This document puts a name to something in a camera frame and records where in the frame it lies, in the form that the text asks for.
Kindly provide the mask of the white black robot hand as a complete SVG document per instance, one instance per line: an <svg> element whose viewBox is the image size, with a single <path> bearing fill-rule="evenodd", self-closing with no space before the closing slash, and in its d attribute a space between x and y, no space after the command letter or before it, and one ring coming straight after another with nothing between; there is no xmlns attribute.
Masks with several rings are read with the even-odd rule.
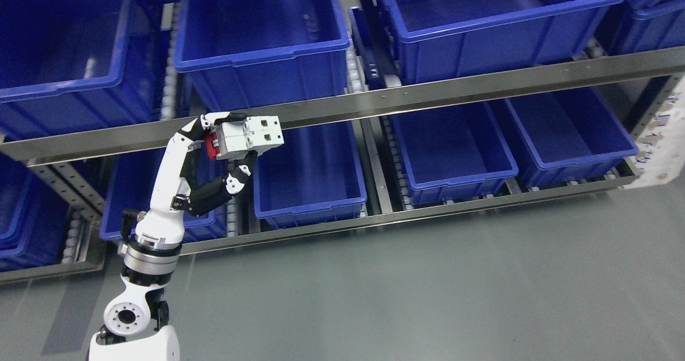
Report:
<svg viewBox="0 0 685 361"><path fill-rule="evenodd" d="M252 176L257 159L255 151L235 162L227 175L202 185L197 181L197 168L210 127L247 117L242 112L202 114L174 133L157 170L149 210L138 222L129 242L154 249L175 248L183 241L185 214L195 217L207 214L243 190Z"/></svg>

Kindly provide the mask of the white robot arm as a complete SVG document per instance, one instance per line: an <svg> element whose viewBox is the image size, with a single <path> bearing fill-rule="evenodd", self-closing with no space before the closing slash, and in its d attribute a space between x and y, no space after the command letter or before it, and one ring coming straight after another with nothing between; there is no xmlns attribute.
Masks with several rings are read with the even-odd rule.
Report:
<svg viewBox="0 0 685 361"><path fill-rule="evenodd" d="M125 286L103 313L91 337L88 360L179 360L180 344L163 295L176 270L183 237L183 212L127 209L121 234Z"/></svg>

